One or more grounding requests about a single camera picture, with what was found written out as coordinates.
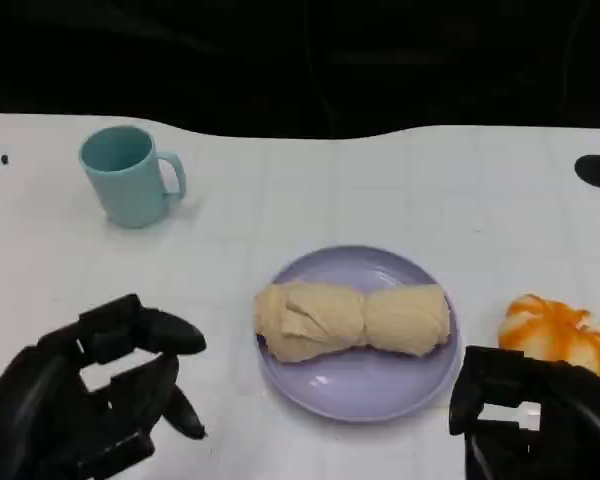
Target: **plate rim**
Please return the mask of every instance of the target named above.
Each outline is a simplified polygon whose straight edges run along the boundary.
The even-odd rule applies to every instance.
[[[334,415],[332,413],[325,412],[320,408],[317,408],[317,407],[307,404],[303,400],[297,398],[294,394],[288,393],[280,385],[277,375],[275,375],[269,369],[269,367],[265,361],[264,353],[263,353],[263,351],[260,347],[260,343],[258,341],[259,335],[255,334],[253,336],[253,338],[255,341],[255,347],[258,351],[258,360],[259,360],[259,364],[260,364],[260,369],[265,374],[265,377],[267,378],[267,380],[270,381],[271,383],[273,383],[273,385],[278,390],[279,394],[282,394],[283,397],[288,398],[289,400],[294,402],[296,405],[299,405],[300,407],[308,410],[309,412],[312,412],[321,417],[325,417],[325,418],[329,418],[329,419],[337,420],[337,421],[342,421],[342,422],[347,422],[347,423],[376,423],[376,422],[386,422],[386,421],[390,421],[390,420],[393,420],[393,419],[396,419],[399,417],[404,417],[406,415],[413,414],[416,411],[421,410],[422,408],[426,407],[429,403],[431,403],[431,401],[435,397],[437,397],[439,394],[441,394],[442,391],[449,385],[450,381],[457,376],[457,374],[459,372],[460,360],[462,357],[462,355],[461,355],[461,353],[462,353],[462,337],[460,335],[460,328],[458,326],[458,316],[456,313],[456,309],[454,308],[453,302],[452,302],[451,298],[449,297],[449,294],[447,293],[447,291],[436,280],[436,278],[433,275],[431,275],[427,270],[425,270],[424,268],[422,268],[420,265],[418,265],[416,262],[410,260],[409,258],[404,257],[402,255],[398,255],[397,253],[391,252],[389,250],[385,250],[383,248],[372,247],[372,246],[368,246],[368,245],[333,245],[333,246],[329,246],[329,247],[318,248],[318,249],[308,252],[304,255],[301,255],[300,257],[296,258],[295,260],[289,262],[278,273],[276,273],[273,276],[273,278],[271,279],[271,281],[269,281],[267,283],[267,285],[276,283],[276,279],[278,277],[280,277],[283,273],[287,272],[293,265],[304,260],[307,257],[313,256],[318,253],[324,253],[329,250],[341,250],[341,249],[346,249],[346,248],[370,250],[370,251],[374,251],[374,252],[381,253],[384,255],[387,255],[387,254],[391,255],[393,257],[398,258],[401,262],[407,262],[411,265],[415,265],[420,270],[422,270],[430,279],[432,279],[436,285],[440,285],[440,287],[444,291],[444,295],[445,295],[445,298],[449,305],[449,310],[451,311],[451,314],[453,315],[454,325],[456,327],[456,351],[453,354],[453,360],[451,362],[451,365],[449,366],[449,369],[447,370],[446,374],[444,375],[444,377],[440,380],[440,382],[436,385],[436,387],[433,390],[431,390],[431,392],[429,392],[429,394],[424,396],[419,402],[417,402],[415,404],[409,405],[409,406],[405,407],[404,409],[400,409],[397,412],[391,413],[388,415],[359,417],[359,416]]]

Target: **table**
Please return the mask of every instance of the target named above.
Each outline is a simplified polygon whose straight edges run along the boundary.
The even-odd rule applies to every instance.
[[[178,152],[191,185],[169,219],[140,231],[105,220],[77,161],[89,133],[119,124]],[[179,384],[210,437],[188,441],[161,421],[156,455],[120,478],[461,479],[448,391],[384,425],[308,414],[258,370],[252,297],[299,255],[369,244],[438,279],[464,344],[494,345],[507,303],[525,292],[600,315],[600,189],[573,171],[587,153],[600,154],[600,130],[426,127],[299,141],[129,118],[0,115],[0,155],[9,156],[0,162],[0,373],[25,343],[136,292],[207,336],[208,350],[181,362]],[[116,368],[84,376],[97,386]],[[531,418],[526,408],[490,415]]]

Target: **black dot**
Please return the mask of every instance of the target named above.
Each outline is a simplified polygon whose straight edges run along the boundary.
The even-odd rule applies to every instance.
[[[600,187],[600,155],[585,155],[576,160],[576,174],[594,187]]]

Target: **pumpkin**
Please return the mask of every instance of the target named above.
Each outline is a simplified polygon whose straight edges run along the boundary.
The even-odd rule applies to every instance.
[[[600,376],[600,320],[587,310],[523,295],[509,306],[498,344],[538,360],[564,360]]]

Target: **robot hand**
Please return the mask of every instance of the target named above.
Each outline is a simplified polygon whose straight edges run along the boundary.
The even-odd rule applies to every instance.
[[[160,354],[90,392],[80,370],[135,348]],[[186,321],[127,295],[24,348],[0,377],[0,480],[109,478],[151,456],[161,416],[180,433],[205,429],[176,386],[178,355],[203,351]]]
[[[540,430],[478,420],[485,403],[540,404]],[[467,347],[451,396],[449,430],[464,433],[468,480],[571,480],[600,476],[600,377],[522,352]]]

